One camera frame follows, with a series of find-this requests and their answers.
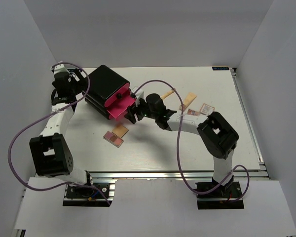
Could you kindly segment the black pink drawer organizer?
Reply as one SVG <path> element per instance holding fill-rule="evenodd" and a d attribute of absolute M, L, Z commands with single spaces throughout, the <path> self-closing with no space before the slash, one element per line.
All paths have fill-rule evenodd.
<path fill-rule="evenodd" d="M 130 82 L 106 65 L 101 65 L 91 72 L 89 78 L 90 88 L 85 101 L 102 116 L 109 119 L 105 102 L 115 94 L 121 98 L 123 93 L 130 90 Z"/>

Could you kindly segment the aluminium table frame rail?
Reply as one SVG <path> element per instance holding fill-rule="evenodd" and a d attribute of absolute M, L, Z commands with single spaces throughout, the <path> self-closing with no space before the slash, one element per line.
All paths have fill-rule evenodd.
<path fill-rule="evenodd" d="M 266 165 L 265 165 L 265 162 L 264 162 L 264 159 L 263 159 L 260 147 L 259 147 L 259 143 L 257 141 L 256 134 L 254 132 L 254 129 L 253 129 L 251 120 L 249 118 L 249 114 L 248 114 L 246 105 L 245 105 L 244 100 L 243 100 L 244 98 L 243 98 L 243 96 L 241 94 L 241 91 L 240 91 L 240 88 L 239 88 L 239 85 L 238 85 L 238 82 L 237 82 L 237 72 L 236 72 L 236 70 L 237 70 L 237 68 L 231 68 L 230 69 L 231 76 L 232 76 L 232 79 L 233 79 L 233 82 L 234 82 L 234 86 L 235 86 L 235 89 L 237 91 L 237 95 L 238 95 L 238 98 L 239 98 L 239 101 L 240 101 L 240 104 L 241 104 L 241 107 L 242 107 L 242 111 L 243 111 L 243 114 L 244 114 L 244 117 L 245 117 L 245 120 L 246 120 L 246 123 L 247 123 L 247 127 L 248 127 L 248 130 L 249 130 L 251 141 L 253 143 L 255 152 L 256 152 L 257 157 L 258 157 L 259 164 L 260 164 L 260 166 L 262 166 L 262 170 L 266 171 L 267 177 L 269 177 L 268 171 L 267 171 L 267 168 L 266 168 Z"/>

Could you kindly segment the beige foundation tube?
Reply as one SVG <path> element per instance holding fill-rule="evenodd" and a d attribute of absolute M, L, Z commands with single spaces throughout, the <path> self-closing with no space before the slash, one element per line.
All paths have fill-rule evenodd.
<path fill-rule="evenodd" d="M 193 92 L 189 92 L 183 100 L 183 104 L 179 106 L 179 109 L 184 111 L 194 101 L 195 98 L 197 98 L 197 95 Z"/>

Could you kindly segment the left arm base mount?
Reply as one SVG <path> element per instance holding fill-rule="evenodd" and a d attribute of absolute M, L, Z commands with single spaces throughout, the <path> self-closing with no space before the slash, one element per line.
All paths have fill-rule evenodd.
<path fill-rule="evenodd" d="M 96 179 L 93 183 L 97 187 L 109 203 L 112 203 L 115 191 L 116 180 L 100 180 Z M 63 206 L 68 207 L 109 207 L 107 201 L 96 189 L 81 188 L 76 186 L 66 186 Z"/>

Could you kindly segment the beige concealer tube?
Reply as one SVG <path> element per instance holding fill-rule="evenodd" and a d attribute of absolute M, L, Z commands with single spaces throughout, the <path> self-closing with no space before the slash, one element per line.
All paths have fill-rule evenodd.
<path fill-rule="evenodd" d="M 165 98 L 167 98 L 168 96 L 170 96 L 171 94 L 173 94 L 175 92 L 174 89 L 171 89 L 169 91 L 167 91 L 166 93 L 164 93 L 163 95 L 160 96 L 160 98 L 163 100 Z"/>

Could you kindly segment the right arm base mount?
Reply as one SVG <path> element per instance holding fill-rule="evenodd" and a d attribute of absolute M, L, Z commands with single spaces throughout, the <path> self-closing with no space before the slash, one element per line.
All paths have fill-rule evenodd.
<path fill-rule="evenodd" d="M 197 195 L 198 210 L 228 210 L 228 209 L 244 209 L 242 198 L 242 190 L 239 182 L 233 182 L 229 189 L 223 193 L 217 189 L 206 195 Z"/>

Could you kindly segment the small patterned sachet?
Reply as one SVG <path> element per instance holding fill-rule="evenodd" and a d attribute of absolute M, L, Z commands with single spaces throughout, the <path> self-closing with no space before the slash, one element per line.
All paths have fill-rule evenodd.
<path fill-rule="evenodd" d="M 200 113 L 203 114 L 203 115 L 210 115 L 213 111 L 215 110 L 214 107 L 210 106 L 210 105 L 207 105 L 207 104 L 203 104 L 201 109 L 200 109 Z"/>

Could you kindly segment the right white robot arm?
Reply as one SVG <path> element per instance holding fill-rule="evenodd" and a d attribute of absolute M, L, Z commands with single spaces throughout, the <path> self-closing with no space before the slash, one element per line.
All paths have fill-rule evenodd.
<path fill-rule="evenodd" d="M 132 123 L 150 118 L 163 130 L 199 135 L 207 151 L 213 156 L 213 192 L 219 197 L 230 192 L 234 180 L 232 157 L 239 135 L 220 113 L 212 112 L 208 116 L 182 115 L 167 109 L 156 93 L 148 95 L 146 99 L 131 93 L 131 98 L 136 101 L 127 108 L 125 118 Z"/>

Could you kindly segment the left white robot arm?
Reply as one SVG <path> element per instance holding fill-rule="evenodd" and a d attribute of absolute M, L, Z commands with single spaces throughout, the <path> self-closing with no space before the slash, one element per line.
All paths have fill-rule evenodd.
<path fill-rule="evenodd" d="M 87 89 L 88 81 L 81 70 L 71 73 L 64 64 L 52 69 L 54 91 L 51 95 L 53 115 L 38 137 L 31 138 L 29 145 L 38 176 L 58 178 L 78 184 L 77 191 L 83 197 L 94 193 L 90 174 L 74 165 L 73 155 L 65 140 L 65 133 L 77 106 L 76 96 Z"/>

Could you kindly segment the pink drawer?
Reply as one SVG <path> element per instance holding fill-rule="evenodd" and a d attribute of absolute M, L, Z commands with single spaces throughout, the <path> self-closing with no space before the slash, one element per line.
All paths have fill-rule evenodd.
<path fill-rule="evenodd" d="M 136 101 L 136 98 L 132 97 L 131 94 L 132 92 L 127 90 L 121 95 L 121 98 L 118 98 L 117 94 L 115 94 L 105 102 L 109 119 L 120 120 L 127 114 L 127 108 L 132 106 Z"/>

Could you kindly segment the right XDOF logo sticker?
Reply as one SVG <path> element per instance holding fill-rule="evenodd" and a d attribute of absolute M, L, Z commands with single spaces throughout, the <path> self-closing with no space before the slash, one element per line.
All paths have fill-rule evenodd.
<path fill-rule="evenodd" d="M 226 66 L 213 66 L 212 67 L 212 70 L 213 71 L 229 71 L 229 67 L 226 67 Z"/>

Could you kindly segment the pink eyeshadow palette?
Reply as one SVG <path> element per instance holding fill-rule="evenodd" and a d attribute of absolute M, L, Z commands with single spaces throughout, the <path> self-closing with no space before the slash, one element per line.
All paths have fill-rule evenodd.
<path fill-rule="evenodd" d="M 103 138 L 117 148 L 119 148 L 124 142 L 121 138 L 110 131 L 107 131 Z"/>

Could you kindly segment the multi-colour blush palette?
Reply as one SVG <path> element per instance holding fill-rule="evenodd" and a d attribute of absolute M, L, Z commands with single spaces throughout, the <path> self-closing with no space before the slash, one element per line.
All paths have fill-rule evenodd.
<path fill-rule="evenodd" d="M 192 109 L 188 109 L 187 115 L 192 115 L 192 116 L 199 116 L 200 113 L 198 111 L 192 110 Z"/>

